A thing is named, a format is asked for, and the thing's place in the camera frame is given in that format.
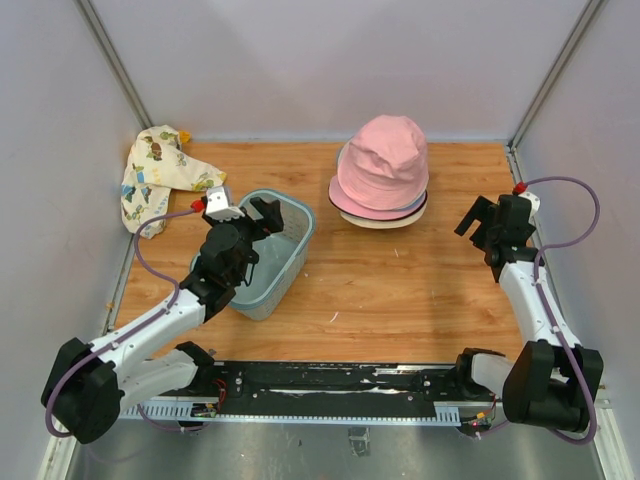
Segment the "grey plastic laundry basket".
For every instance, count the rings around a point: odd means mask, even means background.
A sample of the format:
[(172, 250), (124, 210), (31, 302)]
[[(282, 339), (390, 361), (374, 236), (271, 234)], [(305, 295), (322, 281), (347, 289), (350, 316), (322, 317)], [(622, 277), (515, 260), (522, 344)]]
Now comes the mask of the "grey plastic laundry basket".
[(180, 288), (190, 292), (205, 307), (206, 319), (217, 315), (225, 307), (255, 321), (268, 318), (306, 262), (309, 242), (316, 224), (312, 209), (279, 191), (258, 189), (243, 197), (238, 205), (234, 204), (244, 211), (244, 217), (261, 218), (250, 204), (252, 197), (281, 202), (284, 230), (254, 243), (259, 261), (255, 265), (253, 280), (249, 286), (241, 284), (237, 287), (222, 287), (207, 278), (199, 269), (198, 251)]

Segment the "blue bucket hat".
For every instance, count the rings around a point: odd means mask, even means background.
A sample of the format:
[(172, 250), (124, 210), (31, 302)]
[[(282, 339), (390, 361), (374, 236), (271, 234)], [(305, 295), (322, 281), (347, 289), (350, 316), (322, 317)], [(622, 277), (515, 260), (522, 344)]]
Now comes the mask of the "blue bucket hat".
[(348, 142), (337, 154), (329, 199), (350, 214), (379, 220), (413, 211), (426, 198), (427, 152), (421, 145), (384, 156)]

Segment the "pink bucket hat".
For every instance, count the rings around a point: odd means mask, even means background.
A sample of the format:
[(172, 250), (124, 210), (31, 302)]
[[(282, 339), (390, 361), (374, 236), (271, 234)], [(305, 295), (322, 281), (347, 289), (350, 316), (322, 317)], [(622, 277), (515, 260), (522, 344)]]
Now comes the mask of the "pink bucket hat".
[(352, 215), (358, 207), (375, 210), (365, 207), (349, 197), (340, 187), (336, 176), (334, 176), (329, 183), (328, 198), (334, 207), (349, 215)]

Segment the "light pink hat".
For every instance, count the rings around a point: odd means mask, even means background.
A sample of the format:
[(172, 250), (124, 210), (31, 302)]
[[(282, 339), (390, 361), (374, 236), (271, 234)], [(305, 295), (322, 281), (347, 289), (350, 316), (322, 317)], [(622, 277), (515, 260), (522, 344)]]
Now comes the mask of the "light pink hat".
[(329, 198), (343, 210), (404, 210), (427, 190), (428, 142), (406, 116), (380, 115), (341, 148)]

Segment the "khaki wide brim hat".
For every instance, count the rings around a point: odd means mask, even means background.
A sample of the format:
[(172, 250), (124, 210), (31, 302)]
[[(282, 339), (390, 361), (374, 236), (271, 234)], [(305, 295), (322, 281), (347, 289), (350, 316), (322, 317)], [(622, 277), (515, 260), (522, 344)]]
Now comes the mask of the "khaki wide brim hat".
[(382, 210), (371, 210), (364, 207), (358, 207), (355, 210), (355, 212), (352, 213), (352, 216), (364, 218), (367, 220), (374, 220), (374, 221), (400, 220), (420, 210), (427, 203), (427, 199), (428, 199), (428, 194), (424, 193), (408, 207), (405, 207), (402, 209), (396, 209), (396, 210), (382, 211)]

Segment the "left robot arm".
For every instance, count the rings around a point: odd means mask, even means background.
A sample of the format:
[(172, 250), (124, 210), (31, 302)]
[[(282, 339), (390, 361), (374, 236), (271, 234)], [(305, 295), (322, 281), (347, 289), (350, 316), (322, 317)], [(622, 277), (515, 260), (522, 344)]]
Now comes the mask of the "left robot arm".
[(195, 266), (177, 281), (166, 276), (173, 291), (138, 319), (91, 342), (73, 338), (56, 355), (41, 403), (45, 426), (57, 438), (82, 444), (104, 435), (121, 411), (159, 393), (185, 388), (207, 393), (214, 371), (206, 352), (175, 348), (166, 356), (149, 357), (182, 333), (206, 323), (253, 279), (259, 254), (254, 245), (284, 229), (279, 200), (250, 200), (258, 217), (230, 203), (224, 188), (195, 200), (182, 216), (199, 213), (209, 224)]

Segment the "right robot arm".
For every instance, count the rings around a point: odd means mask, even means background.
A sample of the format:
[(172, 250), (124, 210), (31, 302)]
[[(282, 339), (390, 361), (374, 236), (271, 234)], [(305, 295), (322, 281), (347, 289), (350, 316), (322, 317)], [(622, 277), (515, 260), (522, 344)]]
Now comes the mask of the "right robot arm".
[(453, 387), (466, 400), (493, 394), (512, 423), (589, 437), (604, 362), (567, 325), (544, 260), (529, 243), (539, 205), (527, 192), (497, 201), (480, 196), (455, 229), (483, 252), (510, 302), (523, 348), (513, 362), (498, 352), (465, 349), (456, 361)]

